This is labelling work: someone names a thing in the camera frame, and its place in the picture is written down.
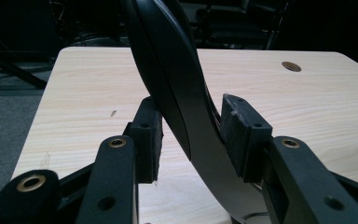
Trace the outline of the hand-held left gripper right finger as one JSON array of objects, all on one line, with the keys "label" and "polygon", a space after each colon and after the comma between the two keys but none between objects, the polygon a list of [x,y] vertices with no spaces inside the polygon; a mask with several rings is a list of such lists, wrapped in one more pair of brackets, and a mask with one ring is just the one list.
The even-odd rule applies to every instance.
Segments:
[{"label": "hand-held left gripper right finger", "polygon": [[263,149],[271,139],[272,127],[246,100],[225,94],[220,133],[236,175],[244,183],[260,182]]}]

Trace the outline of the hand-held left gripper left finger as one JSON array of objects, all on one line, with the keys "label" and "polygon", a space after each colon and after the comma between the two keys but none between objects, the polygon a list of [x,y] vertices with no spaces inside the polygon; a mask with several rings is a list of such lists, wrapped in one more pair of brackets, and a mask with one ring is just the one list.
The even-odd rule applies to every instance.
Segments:
[{"label": "hand-held left gripper left finger", "polygon": [[127,125],[126,135],[136,146],[138,182],[151,184],[157,181],[163,138],[162,116],[151,97],[140,103],[134,119]]}]

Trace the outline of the round brown table grommet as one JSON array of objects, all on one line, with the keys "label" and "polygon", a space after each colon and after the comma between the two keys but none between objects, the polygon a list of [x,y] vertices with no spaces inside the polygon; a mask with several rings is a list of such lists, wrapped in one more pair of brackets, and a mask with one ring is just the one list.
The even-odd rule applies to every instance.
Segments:
[{"label": "round brown table grommet", "polygon": [[301,71],[301,67],[296,63],[282,62],[282,66],[292,72],[300,72]]}]

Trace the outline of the black office chair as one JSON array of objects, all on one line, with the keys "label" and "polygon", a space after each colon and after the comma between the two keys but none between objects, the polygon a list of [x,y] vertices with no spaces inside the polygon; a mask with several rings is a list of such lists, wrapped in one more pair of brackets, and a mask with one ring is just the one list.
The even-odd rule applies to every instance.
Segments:
[{"label": "black office chair", "polygon": [[269,49],[290,0],[206,0],[196,20],[203,43]]}]

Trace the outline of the black metal stand leg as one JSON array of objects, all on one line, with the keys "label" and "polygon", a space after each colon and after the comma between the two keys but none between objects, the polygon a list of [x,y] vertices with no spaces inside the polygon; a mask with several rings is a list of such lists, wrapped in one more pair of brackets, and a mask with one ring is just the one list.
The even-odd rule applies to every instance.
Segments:
[{"label": "black metal stand leg", "polygon": [[0,68],[4,71],[10,73],[14,77],[17,77],[17,78],[27,82],[28,84],[35,86],[39,90],[43,90],[47,86],[47,82],[45,80],[43,80],[39,77],[35,77],[31,73],[19,68],[18,66],[14,65],[12,63],[8,63],[3,60],[0,60]]}]

